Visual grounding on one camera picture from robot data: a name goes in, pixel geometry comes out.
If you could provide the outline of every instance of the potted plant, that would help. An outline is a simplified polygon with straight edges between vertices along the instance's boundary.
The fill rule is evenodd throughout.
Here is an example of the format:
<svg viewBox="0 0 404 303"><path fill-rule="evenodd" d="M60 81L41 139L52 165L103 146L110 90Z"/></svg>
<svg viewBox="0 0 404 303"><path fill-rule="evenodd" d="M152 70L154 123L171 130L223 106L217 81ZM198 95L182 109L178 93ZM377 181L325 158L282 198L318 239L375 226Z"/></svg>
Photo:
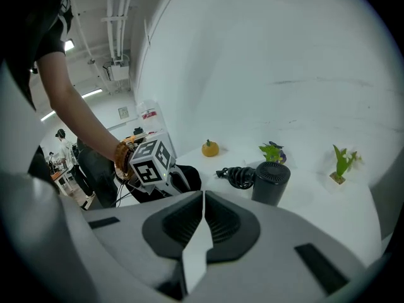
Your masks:
<svg viewBox="0 0 404 303"><path fill-rule="evenodd" d="M339 185L345 182L345 178L342 176L347 170L351 169L354 162L362 160L362 157L357 151L349 153L346 148L339 150L337 146L334 146L336 155L336 171L331 173L330 177Z"/></svg>
<svg viewBox="0 0 404 303"><path fill-rule="evenodd" d="M267 162L274 162L283 164L286 162L286 155L282 150L283 146L279 146L276 143L270 141L270 144L264 144L259 146L259 149L264 152L263 155Z"/></svg>

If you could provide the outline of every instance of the green plant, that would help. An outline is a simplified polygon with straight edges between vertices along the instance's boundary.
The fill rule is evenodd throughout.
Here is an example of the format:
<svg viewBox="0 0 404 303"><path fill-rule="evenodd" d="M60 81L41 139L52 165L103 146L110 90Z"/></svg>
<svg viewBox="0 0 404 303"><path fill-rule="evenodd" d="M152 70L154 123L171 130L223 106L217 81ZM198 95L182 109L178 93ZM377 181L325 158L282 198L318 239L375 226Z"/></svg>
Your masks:
<svg viewBox="0 0 404 303"><path fill-rule="evenodd" d="M282 161L282 151L277 148L276 145L267 145L259 146L259 149L265 153L263 155L267 162L281 162Z"/></svg>
<svg viewBox="0 0 404 303"><path fill-rule="evenodd" d="M362 157L358 155L357 151L349 154L346 148L340 151L337 146L333 146L336 155L336 174L338 177L342 177L345 171L351 167L353 162L356 160L362 160Z"/></svg>

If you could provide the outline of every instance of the white pipe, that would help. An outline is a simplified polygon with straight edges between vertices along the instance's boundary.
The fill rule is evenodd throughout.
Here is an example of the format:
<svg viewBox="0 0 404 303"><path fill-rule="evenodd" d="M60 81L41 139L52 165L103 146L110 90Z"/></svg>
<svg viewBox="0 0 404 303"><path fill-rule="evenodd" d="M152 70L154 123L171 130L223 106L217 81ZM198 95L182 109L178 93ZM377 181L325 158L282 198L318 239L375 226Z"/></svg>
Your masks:
<svg viewBox="0 0 404 303"><path fill-rule="evenodd" d="M125 12L124 12L124 16L126 17L128 15L128 10L129 10L129 5L131 4L131 0L126 0L126 4L125 4ZM123 62L124 60L124 56L123 56L123 51L124 51L124 36L125 36L125 25L126 25L126 20L123 21L122 24L122 38L121 38L121 50L122 50L122 56L121 56L121 60Z"/></svg>
<svg viewBox="0 0 404 303"><path fill-rule="evenodd" d="M123 16L125 7L125 0L119 0L118 16ZM116 28L116 56L121 57L121 33L122 33L122 20L118 20Z"/></svg>
<svg viewBox="0 0 404 303"><path fill-rule="evenodd" d="M79 16L78 16L78 12L77 12L76 1L75 1L75 0L70 0L70 1L71 1L71 7L72 7L72 8L71 8L71 11L72 11L73 17L75 18L75 20L76 20L76 22L77 22L77 27L78 27L78 31L80 32L81 39L83 40L83 43L84 43L84 45L85 45L85 47L86 47L86 50L87 50L87 52L88 52L88 55L90 55L91 59L93 59L93 54L91 53L91 50L90 50L90 48L88 47L87 39L86 39L86 37L84 36L83 29L82 29L82 27L81 27L80 18L79 18ZM98 68L97 64L94 63L94 66L95 66L95 70L96 70L97 73L98 73L98 76L99 76L100 79L102 80L102 83L105 85L105 88L107 89L107 92L110 92L109 89L108 89L108 85L107 85L107 83L105 82L104 78L102 77L102 73L100 72L100 69Z"/></svg>
<svg viewBox="0 0 404 303"><path fill-rule="evenodd" d="M107 0L107 17L112 17L114 12L114 0ZM107 31L108 31L108 43L109 43L109 52L111 53L112 60L115 61L115 51L114 51L114 35L112 33L112 22L107 22Z"/></svg>

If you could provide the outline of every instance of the small orange pumpkin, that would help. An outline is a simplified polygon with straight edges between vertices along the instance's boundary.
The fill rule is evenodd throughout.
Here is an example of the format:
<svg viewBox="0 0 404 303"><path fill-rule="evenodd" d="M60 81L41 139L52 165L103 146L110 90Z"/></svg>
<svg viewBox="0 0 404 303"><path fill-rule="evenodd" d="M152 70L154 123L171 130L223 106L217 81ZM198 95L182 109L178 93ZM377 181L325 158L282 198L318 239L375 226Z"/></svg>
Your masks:
<svg viewBox="0 0 404 303"><path fill-rule="evenodd" d="M202 146L202 154L204 154L207 157L212 157L215 156L219 153L219 146L214 142L208 140L205 144Z"/></svg>

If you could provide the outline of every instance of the black cylindrical container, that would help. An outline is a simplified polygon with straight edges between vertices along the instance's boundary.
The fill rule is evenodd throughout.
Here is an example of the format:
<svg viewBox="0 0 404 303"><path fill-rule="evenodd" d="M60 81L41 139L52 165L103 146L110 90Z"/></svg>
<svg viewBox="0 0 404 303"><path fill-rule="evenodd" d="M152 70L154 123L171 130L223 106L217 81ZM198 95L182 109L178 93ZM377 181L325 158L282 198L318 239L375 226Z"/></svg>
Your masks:
<svg viewBox="0 0 404 303"><path fill-rule="evenodd" d="M252 199L267 205L278 205L290 178L290 170L279 163L263 162L254 174Z"/></svg>

